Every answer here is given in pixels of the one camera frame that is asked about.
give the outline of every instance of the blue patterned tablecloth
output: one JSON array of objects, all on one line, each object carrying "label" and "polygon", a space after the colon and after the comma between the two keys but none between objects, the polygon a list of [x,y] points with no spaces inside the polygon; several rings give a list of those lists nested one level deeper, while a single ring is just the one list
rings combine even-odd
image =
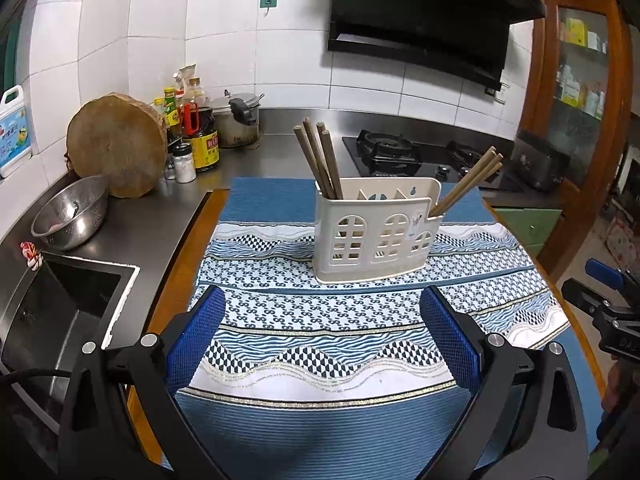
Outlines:
[{"label": "blue patterned tablecloth", "polygon": [[561,342],[594,446],[600,397],[575,334],[478,190],[447,214],[423,269],[339,285],[313,274],[314,200],[311,180],[235,179],[198,272],[192,304],[215,284],[226,315],[176,398],[231,478],[413,479],[469,400],[420,318],[428,285],[514,345]]}]

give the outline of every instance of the pressure cooker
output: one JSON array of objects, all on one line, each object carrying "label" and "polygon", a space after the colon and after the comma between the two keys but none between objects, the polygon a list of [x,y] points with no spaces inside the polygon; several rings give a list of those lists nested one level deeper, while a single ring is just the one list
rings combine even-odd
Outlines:
[{"label": "pressure cooker", "polygon": [[264,94],[230,94],[213,99],[210,106],[218,128],[220,148],[236,148],[258,140],[258,108]]}]

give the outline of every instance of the stove knob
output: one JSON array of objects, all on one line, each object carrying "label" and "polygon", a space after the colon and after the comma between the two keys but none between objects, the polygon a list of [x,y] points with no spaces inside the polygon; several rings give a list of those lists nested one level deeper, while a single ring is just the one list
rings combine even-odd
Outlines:
[{"label": "stove knob", "polygon": [[436,168],[436,176],[447,178],[449,176],[449,171],[451,171],[449,166],[438,166]]}]

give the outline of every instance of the chopstick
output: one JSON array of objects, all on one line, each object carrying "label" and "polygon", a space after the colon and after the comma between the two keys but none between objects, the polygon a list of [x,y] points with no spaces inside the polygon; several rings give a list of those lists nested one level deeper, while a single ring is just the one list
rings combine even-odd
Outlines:
[{"label": "chopstick", "polygon": [[335,197],[338,200],[342,200],[344,195],[342,194],[342,184],[340,182],[340,174],[338,173],[338,163],[335,160],[334,144],[331,142],[331,133],[325,129],[322,121],[316,124],[316,128],[318,129],[320,144],[322,144],[322,150],[324,151],[329,177],[331,177],[334,186]]},{"label": "chopstick", "polygon": [[309,146],[309,142],[306,139],[304,132],[302,131],[302,126],[300,125],[294,126],[293,132],[296,134],[296,137],[300,144],[300,148],[302,148],[302,153],[304,153],[305,155],[306,163],[309,165],[309,168],[311,168],[311,173],[314,174],[314,179],[316,180],[316,182],[318,183],[318,186],[320,187],[322,196],[327,197],[327,194],[328,194],[327,190],[324,187],[324,182],[322,182],[322,180],[320,179],[320,174],[318,173],[318,166],[316,165],[316,159],[314,158],[314,154],[311,152],[311,147]]},{"label": "chopstick", "polygon": [[309,140],[309,145],[311,146],[311,152],[313,153],[313,156],[316,159],[316,164],[318,165],[318,175],[320,177],[320,180],[322,181],[322,184],[318,184],[318,185],[320,186],[320,189],[322,189],[322,186],[324,186],[324,188],[326,189],[326,194],[323,193],[322,195],[325,198],[328,198],[329,200],[334,200],[335,199],[334,187],[331,184],[331,179],[329,178],[329,174],[327,173],[327,170],[326,170],[326,165],[324,163],[324,156],[322,156],[322,153],[318,148],[318,143],[316,142],[316,136],[314,135],[314,131],[311,129],[311,121],[307,117],[305,118],[304,121],[302,121],[302,124],[305,127],[306,137]]},{"label": "chopstick", "polygon": [[430,211],[430,216],[440,216],[446,213],[451,207],[465,196],[473,187],[484,182],[492,174],[502,167],[502,155],[495,153],[495,148],[490,147],[482,156],[478,163],[460,180],[459,183],[444,197],[444,199],[435,205]]}]

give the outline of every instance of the wooden cabinet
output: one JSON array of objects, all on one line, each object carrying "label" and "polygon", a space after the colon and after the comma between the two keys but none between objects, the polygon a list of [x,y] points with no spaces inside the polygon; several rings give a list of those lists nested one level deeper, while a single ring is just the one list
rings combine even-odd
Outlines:
[{"label": "wooden cabinet", "polygon": [[558,209],[515,209],[496,207],[502,223],[531,256],[538,256],[561,215]]},{"label": "wooden cabinet", "polygon": [[538,255],[557,280],[614,179],[630,117],[633,65],[628,25],[616,0],[543,1],[547,16],[534,23],[520,127],[571,157],[556,191],[561,221]]}]

